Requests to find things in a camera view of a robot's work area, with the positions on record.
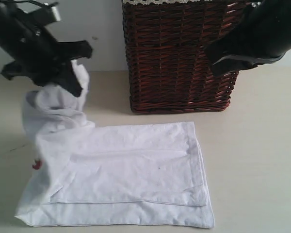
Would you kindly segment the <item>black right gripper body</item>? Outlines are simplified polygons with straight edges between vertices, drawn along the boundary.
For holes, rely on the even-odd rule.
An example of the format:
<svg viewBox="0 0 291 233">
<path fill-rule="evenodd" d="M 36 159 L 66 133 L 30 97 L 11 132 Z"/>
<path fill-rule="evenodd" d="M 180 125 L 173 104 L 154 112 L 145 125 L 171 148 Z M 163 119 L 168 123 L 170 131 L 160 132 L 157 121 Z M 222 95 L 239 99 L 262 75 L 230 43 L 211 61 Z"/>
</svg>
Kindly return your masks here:
<svg viewBox="0 0 291 233">
<path fill-rule="evenodd" d="M 250 56 L 260 65 L 279 61 L 291 50 L 291 2 L 250 2 L 235 32 L 251 33 Z"/>
</svg>

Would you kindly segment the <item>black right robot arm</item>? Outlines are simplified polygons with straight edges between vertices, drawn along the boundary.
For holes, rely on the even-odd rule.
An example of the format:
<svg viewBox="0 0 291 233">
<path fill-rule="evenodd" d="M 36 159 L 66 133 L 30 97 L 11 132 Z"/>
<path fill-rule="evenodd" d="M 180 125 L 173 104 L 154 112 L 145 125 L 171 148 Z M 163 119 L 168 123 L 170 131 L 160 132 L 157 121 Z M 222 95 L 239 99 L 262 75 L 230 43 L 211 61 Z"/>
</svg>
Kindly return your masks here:
<svg viewBox="0 0 291 233">
<path fill-rule="evenodd" d="M 291 0 L 257 0 L 239 24 L 205 48 L 213 75 L 273 64 L 291 50 Z"/>
</svg>

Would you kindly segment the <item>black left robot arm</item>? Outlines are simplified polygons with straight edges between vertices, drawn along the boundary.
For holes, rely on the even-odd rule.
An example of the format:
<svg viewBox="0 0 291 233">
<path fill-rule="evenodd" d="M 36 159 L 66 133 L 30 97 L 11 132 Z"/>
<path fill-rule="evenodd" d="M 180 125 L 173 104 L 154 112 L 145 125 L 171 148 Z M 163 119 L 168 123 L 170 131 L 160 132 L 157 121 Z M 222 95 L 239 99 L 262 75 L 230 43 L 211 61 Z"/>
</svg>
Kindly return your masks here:
<svg viewBox="0 0 291 233">
<path fill-rule="evenodd" d="M 57 84 L 80 97 L 82 87 L 71 62 L 91 58 L 93 48 L 86 40 L 59 42 L 46 29 L 61 21 L 57 1 L 30 3 L 38 8 L 25 12 L 17 0 L 0 0 L 0 47 L 13 58 L 2 68 L 1 75 L 8 80 L 28 77 L 40 87 Z"/>
</svg>

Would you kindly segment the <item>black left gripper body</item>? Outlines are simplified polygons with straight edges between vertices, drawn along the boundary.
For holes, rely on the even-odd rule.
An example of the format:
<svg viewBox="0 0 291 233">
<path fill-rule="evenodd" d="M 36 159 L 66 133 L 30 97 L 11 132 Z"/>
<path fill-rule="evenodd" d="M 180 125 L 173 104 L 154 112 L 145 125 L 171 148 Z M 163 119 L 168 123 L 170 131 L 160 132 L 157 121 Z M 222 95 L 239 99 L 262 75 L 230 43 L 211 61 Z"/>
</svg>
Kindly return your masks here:
<svg viewBox="0 0 291 233">
<path fill-rule="evenodd" d="M 8 80 L 28 77 L 37 86 L 55 83 L 62 63 L 59 42 L 41 27 L 22 26 L 0 28 L 0 47 L 14 60 L 3 66 L 1 75 Z"/>
</svg>

